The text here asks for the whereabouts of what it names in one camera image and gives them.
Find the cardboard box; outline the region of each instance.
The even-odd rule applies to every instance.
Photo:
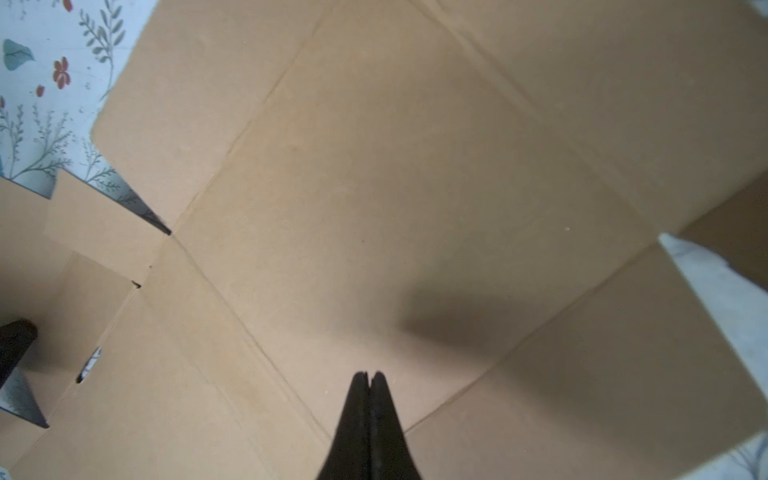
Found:
[[[55,192],[36,234],[131,288],[15,478],[313,478],[360,369],[425,478],[668,479],[764,426],[655,246],[765,278],[723,240],[764,181],[702,217],[768,169],[751,10],[284,4],[158,5],[93,141],[174,233]]]

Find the flower print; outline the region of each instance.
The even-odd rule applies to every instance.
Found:
[[[69,66],[69,63],[67,63],[66,57],[61,57],[61,61],[55,61],[53,62],[53,81],[56,82],[58,85],[58,89],[61,90],[64,88],[65,85],[69,85],[69,73],[67,73],[67,67]]]

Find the floral pattern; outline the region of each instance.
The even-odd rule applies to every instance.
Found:
[[[90,141],[156,2],[0,2],[0,176],[50,198],[63,168],[167,231]]]

